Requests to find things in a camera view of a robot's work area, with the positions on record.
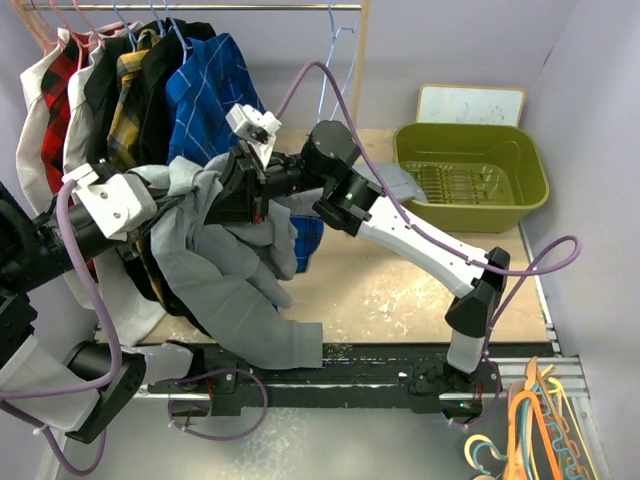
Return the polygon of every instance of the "clothing rail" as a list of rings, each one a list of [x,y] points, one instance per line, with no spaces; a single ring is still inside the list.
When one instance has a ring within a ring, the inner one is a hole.
[[[54,7],[50,3],[34,3],[24,2],[22,0],[10,0],[13,8],[18,11],[20,17],[23,22],[27,26],[27,28],[31,31],[34,39],[40,45],[40,47],[47,52],[51,49],[51,46],[46,42],[42,41],[42,38],[49,38],[49,33],[44,29],[42,23],[40,23],[37,18],[36,9],[37,10],[53,10]],[[173,11],[184,11],[184,12],[195,12],[195,11],[276,11],[276,12],[285,12],[285,11],[298,11],[298,12],[311,12],[311,11],[327,11],[329,10],[329,5],[326,3],[316,3],[316,4],[290,4],[290,5],[274,5],[274,4],[238,4],[238,5],[229,5],[229,4],[169,4],[167,6],[169,10]],[[369,10],[371,7],[371,0],[361,0],[358,3],[340,3],[331,5],[331,10],[333,11],[342,11],[342,12],[360,12],[360,28],[358,31],[358,52],[356,56],[356,63],[354,67],[354,77],[353,77],[353,95],[351,100],[351,116],[353,118],[354,124],[357,125],[358,122],[358,109],[360,106],[360,88],[362,86],[362,78],[364,76],[364,55],[365,55],[365,47],[367,44],[367,30],[369,25]],[[59,11],[73,12],[77,11],[75,5],[66,4],[66,5],[56,5],[56,9]],[[112,11],[113,5],[110,4],[79,4],[77,6],[79,10],[82,11]],[[156,6],[157,11],[162,10],[162,7]],[[121,11],[150,11],[151,5],[148,4],[129,4],[129,5],[118,5],[118,10]]]
[[[35,7],[38,10],[53,10],[53,7],[48,3],[37,3]],[[175,4],[169,5],[169,10],[174,11],[201,11],[201,10],[247,10],[247,11],[326,11],[329,9],[328,4],[316,3],[310,5],[259,5],[259,4],[247,4],[247,5],[215,5],[215,4]],[[30,3],[25,3],[25,10],[34,10],[34,6]],[[109,4],[86,4],[78,5],[80,10],[87,11],[112,11],[113,6]],[[363,8],[359,4],[336,4],[331,6],[331,10],[341,10],[346,12],[359,12]],[[73,5],[56,5],[56,9],[60,11],[75,11],[76,7]],[[162,10],[162,6],[156,6],[155,10]],[[118,5],[118,10],[139,12],[151,10],[151,5],[137,4],[137,5]]]

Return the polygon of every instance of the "blue plaid shirt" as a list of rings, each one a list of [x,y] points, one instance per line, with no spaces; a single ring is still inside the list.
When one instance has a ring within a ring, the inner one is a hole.
[[[190,38],[189,42],[191,56],[166,85],[174,122],[167,163],[181,155],[204,166],[238,143],[225,119],[235,103],[261,112],[264,107],[231,35],[223,33],[204,42]]]

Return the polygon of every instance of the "plastic tub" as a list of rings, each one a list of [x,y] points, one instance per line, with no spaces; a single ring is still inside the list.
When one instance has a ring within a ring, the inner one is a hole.
[[[405,206],[441,230],[501,233],[549,196],[533,139],[516,127],[413,123],[393,150],[428,199]]]

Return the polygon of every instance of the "white shirt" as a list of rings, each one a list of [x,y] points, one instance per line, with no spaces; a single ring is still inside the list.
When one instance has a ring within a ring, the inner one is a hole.
[[[107,25],[98,29],[98,32],[112,30],[118,25]],[[141,23],[137,22],[130,28],[136,30],[140,26]],[[114,35],[122,36],[126,33],[126,30],[119,30]],[[60,29],[58,35],[65,43],[69,41],[68,31]],[[95,34],[90,34],[90,41],[96,41]],[[56,46],[50,54],[20,76],[29,113],[16,152],[16,167],[23,192],[36,213],[46,210],[53,199],[40,154],[49,121],[49,110],[42,96],[41,82],[45,72],[61,52],[62,48]],[[84,85],[103,53],[101,47],[95,48],[90,53],[89,65],[75,72],[69,79],[67,95],[71,117],[63,150],[65,173],[85,163],[86,144],[93,118],[84,97]],[[156,326],[166,314],[165,310],[159,303],[151,302],[140,294],[115,251],[99,255],[94,259],[94,265],[100,293],[116,326],[120,342],[123,345],[135,345]],[[80,305],[93,308],[77,274],[67,272],[64,278]]]

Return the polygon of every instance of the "gray floor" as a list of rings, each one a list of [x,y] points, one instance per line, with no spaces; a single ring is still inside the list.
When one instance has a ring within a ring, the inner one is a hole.
[[[135,400],[108,429],[107,448],[92,479],[382,480],[474,478],[463,460],[466,435],[438,416],[402,410],[271,409],[262,427],[237,442],[207,442],[167,427],[166,401]],[[258,417],[208,418],[195,427],[212,434],[239,432]],[[506,413],[474,430],[506,444]],[[93,446],[67,444],[78,466]],[[501,470],[488,452],[482,462]],[[60,473],[58,480],[71,480]]]

